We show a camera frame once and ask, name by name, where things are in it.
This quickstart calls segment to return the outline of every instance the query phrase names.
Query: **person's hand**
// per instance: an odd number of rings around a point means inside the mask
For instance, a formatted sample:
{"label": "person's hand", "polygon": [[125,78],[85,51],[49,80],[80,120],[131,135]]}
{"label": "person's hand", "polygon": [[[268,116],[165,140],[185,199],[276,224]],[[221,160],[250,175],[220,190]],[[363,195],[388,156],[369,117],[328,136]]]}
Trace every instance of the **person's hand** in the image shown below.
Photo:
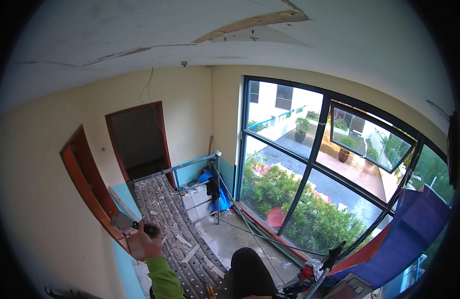
{"label": "person's hand", "polygon": [[[157,229],[157,235],[155,238],[151,239],[149,235],[147,235],[143,231],[143,226],[145,225],[151,225]],[[157,224],[151,223],[148,220],[140,220],[138,223],[138,242],[140,243],[142,249],[143,249],[143,254],[144,258],[151,258],[151,257],[158,257],[162,256],[162,235],[161,235],[162,230]]]}

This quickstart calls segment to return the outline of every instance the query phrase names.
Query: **wooden door frame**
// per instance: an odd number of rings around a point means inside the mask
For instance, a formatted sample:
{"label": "wooden door frame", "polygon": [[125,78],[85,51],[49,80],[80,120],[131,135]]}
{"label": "wooden door frame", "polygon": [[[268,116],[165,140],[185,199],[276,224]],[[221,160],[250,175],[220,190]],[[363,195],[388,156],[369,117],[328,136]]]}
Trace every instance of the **wooden door frame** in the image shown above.
{"label": "wooden door frame", "polygon": [[[83,133],[85,137],[85,132],[83,130],[83,125],[80,125],[77,130],[72,134],[71,138],[66,142],[62,150],[60,151],[62,161],[71,177],[72,182],[75,185],[75,188],[81,195],[82,199],[84,200],[85,204],[89,207],[89,210],[92,214],[97,218],[103,228],[114,238],[114,240],[130,255],[130,249],[127,244],[127,240],[125,236],[118,230],[117,227],[110,225],[110,215],[112,212],[106,211],[102,205],[99,203],[99,200],[95,197],[94,193],[90,189],[89,183],[86,181],[81,166],[78,164],[78,161],[74,155],[74,151],[77,150],[73,148],[72,143],[76,139],[77,135]],[[87,142],[87,138],[85,138],[86,146],[90,152],[90,148]],[[119,208],[113,201],[112,197],[109,196],[100,200],[105,200],[108,206],[113,206],[118,211]]]}
{"label": "wooden door frame", "polygon": [[[163,121],[163,106],[162,106],[162,102],[158,101],[158,102],[153,102],[153,103],[149,103],[149,104],[144,104],[144,105],[131,107],[131,108],[128,108],[128,109],[125,109],[125,110],[116,111],[114,113],[106,115],[106,122],[107,122],[107,129],[109,131],[110,141],[112,142],[112,147],[114,148],[115,156],[117,158],[117,162],[119,164],[120,170],[122,171],[122,175],[124,176],[125,182],[129,182],[130,179],[129,179],[129,175],[127,174],[127,170],[125,169],[124,162],[122,161],[122,157],[120,156],[119,149],[117,147],[117,141],[116,141],[116,138],[115,138],[114,127],[112,125],[112,120],[111,119],[112,119],[113,116],[116,116],[116,115],[119,115],[119,114],[131,112],[131,111],[135,111],[135,110],[140,110],[140,109],[147,109],[147,108],[153,108],[154,111],[155,111],[157,124],[161,128],[160,136],[161,136],[161,141],[162,141],[162,145],[163,145],[163,149],[164,149],[164,151],[163,151],[164,156],[163,157],[165,159],[165,167],[166,167],[166,169],[172,168],[172,164],[170,163],[169,149],[168,149],[168,145],[167,145],[167,134],[165,133],[165,124],[164,124],[164,121]],[[167,178],[169,179],[170,183],[174,186],[175,182],[173,181],[172,174],[169,174],[167,176]]]}

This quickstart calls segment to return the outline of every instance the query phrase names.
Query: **blue tarp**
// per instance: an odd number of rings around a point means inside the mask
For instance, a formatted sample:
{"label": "blue tarp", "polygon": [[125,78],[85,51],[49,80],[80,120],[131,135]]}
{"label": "blue tarp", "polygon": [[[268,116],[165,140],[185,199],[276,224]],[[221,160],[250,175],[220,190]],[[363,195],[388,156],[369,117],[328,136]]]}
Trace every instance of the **blue tarp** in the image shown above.
{"label": "blue tarp", "polygon": [[[199,182],[208,181],[209,178],[213,177],[213,173],[210,171],[205,171],[203,174],[198,178]],[[224,211],[230,208],[230,200],[228,199],[228,195],[223,192],[222,188],[220,187],[220,211]],[[216,203],[212,203],[210,205],[210,210],[216,211]]]}
{"label": "blue tarp", "polygon": [[389,231],[376,253],[367,261],[331,275],[342,280],[356,274],[375,290],[409,267],[429,248],[449,219],[450,209],[430,188],[404,190]]}

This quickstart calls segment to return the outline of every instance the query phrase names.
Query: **ceiling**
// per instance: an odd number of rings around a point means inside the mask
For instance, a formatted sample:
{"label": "ceiling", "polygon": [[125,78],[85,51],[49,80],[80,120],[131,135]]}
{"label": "ceiling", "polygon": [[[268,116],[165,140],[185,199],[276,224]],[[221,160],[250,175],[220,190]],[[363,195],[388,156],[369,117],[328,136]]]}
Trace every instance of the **ceiling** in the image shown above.
{"label": "ceiling", "polygon": [[[285,10],[309,20],[241,27],[193,42],[234,22]],[[337,76],[405,102],[443,132],[448,121],[434,105],[446,114],[454,111],[436,46],[403,1],[48,0],[12,52],[0,89],[0,116],[52,92],[181,61]]]}

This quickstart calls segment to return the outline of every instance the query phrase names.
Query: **perforated metal plank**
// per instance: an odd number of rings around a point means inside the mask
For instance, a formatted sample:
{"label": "perforated metal plank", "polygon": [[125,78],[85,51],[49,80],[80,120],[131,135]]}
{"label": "perforated metal plank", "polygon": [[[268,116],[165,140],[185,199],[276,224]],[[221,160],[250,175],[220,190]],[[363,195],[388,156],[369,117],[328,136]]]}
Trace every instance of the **perforated metal plank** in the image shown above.
{"label": "perforated metal plank", "polygon": [[[218,298],[233,298],[228,271],[200,236],[195,224],[192,224],[179,194],[172,188],[167,177],[161,175],[138,182],[135,191],[143,218],[158,224],[164,236],[167,236],[162,251],[170,268],[179,278],[185,295],[189,298],[208,298],[205,290],[205,282],[208,281]],[[177,235],[183,236],[192,246],[182,243],[176,238]],[[182,263],[197,244],[200,248],[189,262]],[[225,274],[225,279],[220,278],[203,261],[204,256]]]}

